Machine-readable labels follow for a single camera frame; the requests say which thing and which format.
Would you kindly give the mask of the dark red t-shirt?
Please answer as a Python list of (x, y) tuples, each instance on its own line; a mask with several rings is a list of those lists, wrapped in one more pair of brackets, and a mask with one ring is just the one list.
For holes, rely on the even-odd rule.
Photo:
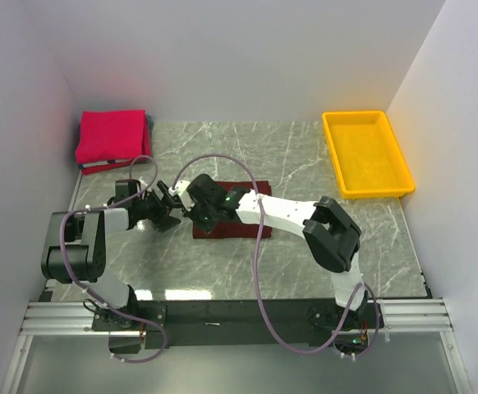
[[(230, 191), (233, 187), (243, 187), (253, 190), (251, 181), (217, 181), (226, 191)], [(272, 195), (272, 187), (268, 181), (257, 181), (259, 192), (264, 195)], [(259, 225), (241, 224), (239, 222), (220, 222), (210, 233), (200, 230), (195, 224), (192, 227), (192, 238), (194, 240), (222, 240), (246, 238), (255, 239), (257, 237)], [(272, 235), (272, 227), (264, 226), (262, 239), (270, 238)]]

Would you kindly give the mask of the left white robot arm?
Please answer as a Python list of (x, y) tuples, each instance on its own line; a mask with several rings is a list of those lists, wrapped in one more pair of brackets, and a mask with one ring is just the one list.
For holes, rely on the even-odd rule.
[(53, 213), (44, 241), (44, 277), (61, 284), (79, 282), (81, 290), (96, 299), (95, 313), (102, 318), (111, 314), (111, 320), (123, 330), (138, 324), (140, 309), (133, 288), (107, 269), (106, 235), (131, 230), (144, 220), (159, 232), (178, 225), (180, 220), (172, 216), (172, 211), (182, 206), (180, 198), (170, 195), (162, 181), (157, 187), (162, 196), (143, 181), (117, 181), (107, 208), (71, 216), (66, 212)]

